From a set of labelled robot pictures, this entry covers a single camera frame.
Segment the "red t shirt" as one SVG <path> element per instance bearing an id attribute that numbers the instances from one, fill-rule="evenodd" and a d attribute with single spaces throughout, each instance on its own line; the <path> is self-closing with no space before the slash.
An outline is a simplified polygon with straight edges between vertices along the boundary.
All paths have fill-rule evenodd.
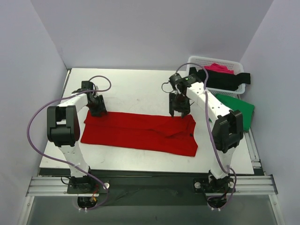
<path id="1" fill-rule="evenodd" d="M 101 117 L 87 114 L 81 143 L 171 153 L 194 157 L 198 145 L 191 115 L 161 116 L 109 112 Z"/>

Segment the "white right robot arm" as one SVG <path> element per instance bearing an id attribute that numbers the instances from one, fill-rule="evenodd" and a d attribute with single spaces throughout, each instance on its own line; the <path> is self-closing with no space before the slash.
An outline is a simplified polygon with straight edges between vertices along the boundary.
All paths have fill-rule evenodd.
<path id="1" fill-rule="evenodd" d="M 189 101 L 193 101 L 203 111 L 215 161 L 210 168 L 212 177 L 208 187 L 219 191 L 225 185 L 223 178 L 230 173 L 230 165 L 235 149 L 243 139 L 243 115 L 222 104 L 196 75 L 181 77 L 175 73 L 169 78 L 173 91 L 169 93 L 169 114 L 181 113 L 184 118 L 191 113 Z"/>

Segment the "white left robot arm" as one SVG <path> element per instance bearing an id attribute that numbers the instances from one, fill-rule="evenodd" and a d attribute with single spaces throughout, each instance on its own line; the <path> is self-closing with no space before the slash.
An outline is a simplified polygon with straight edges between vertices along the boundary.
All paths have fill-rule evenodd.
<path id="1" fill-rule="evenodd" d="M 83 158 L 79 146 L 80 125 L 77 113 L 88 107 L 93 117 L 107 115 L 102 95 L 97 94 L 97 88 L 91 81 L 82 81 L 81 88 L 73 92 L 75 97 L 57 106 L 47 108 L 47 137 L 48 140 L 63 153 L 70 166 L 70 182 L 78 186 L 84 193 L 91 192 L 96 181 L 86 173 L 90 167 Z"/>

